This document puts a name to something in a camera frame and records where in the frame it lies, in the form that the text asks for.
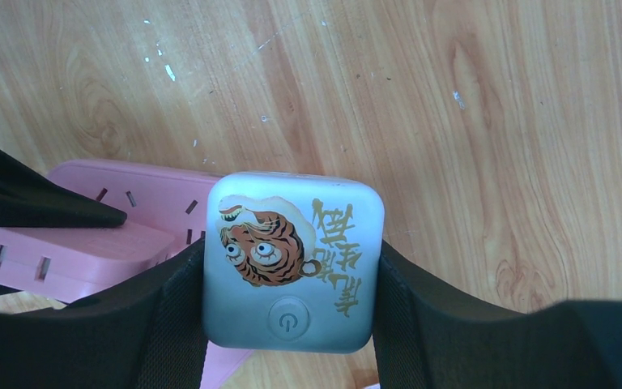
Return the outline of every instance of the pink plastic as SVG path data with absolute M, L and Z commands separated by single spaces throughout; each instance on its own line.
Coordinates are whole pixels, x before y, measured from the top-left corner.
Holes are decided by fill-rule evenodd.
M 173 257 L 206 229 L 208 194 L 220 176 L 111 160 L 70 160 L 48 178 L 126 212 L 128 220 L 175 236 Z
M 119 229 L 0 229 L 0 284 L 69 303 L 163 262 L 175 237 Z
M 201 389 L 217 389 L 251 357 L 252 350 L 222 348 L 208 342 Z

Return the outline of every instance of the wooden floor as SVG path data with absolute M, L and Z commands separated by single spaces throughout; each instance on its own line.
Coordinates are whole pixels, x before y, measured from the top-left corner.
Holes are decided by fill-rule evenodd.
M 529 312 L 622 299 L 622 1 L 0 0 L 0 147 L 339 175 L 385 239 Z M 353 388 L 349 356 L 258 353 L 226 387 Z

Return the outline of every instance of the power button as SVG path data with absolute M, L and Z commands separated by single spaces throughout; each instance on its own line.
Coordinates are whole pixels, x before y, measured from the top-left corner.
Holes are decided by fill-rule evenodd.
M 309 311 L 297 298 L 281 298 L 268 312 L 268 327 L 281 340 L 294 340 L 309 328 Z

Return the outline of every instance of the white square device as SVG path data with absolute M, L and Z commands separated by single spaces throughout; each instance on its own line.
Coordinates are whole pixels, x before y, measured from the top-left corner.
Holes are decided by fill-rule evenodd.
M 352 180 L 234 173 L 207 204 L 203 325 L 228 348 L 353 353 L 371 336 L 385 209 Z

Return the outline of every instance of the white paint speck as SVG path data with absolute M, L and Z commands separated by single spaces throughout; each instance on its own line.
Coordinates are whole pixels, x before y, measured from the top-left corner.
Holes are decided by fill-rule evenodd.
M 170 68 L 170 65 L 165 66 L 165 72 L 168 73 L 168 77 L 175 82 L 175 73 L 173 73 L 173 69 Z
M 454 91 L 454 99 L 459 103 L 460 109 L 466 109 L 466 106 L 463 104 L 463 100 L 458 91 Z

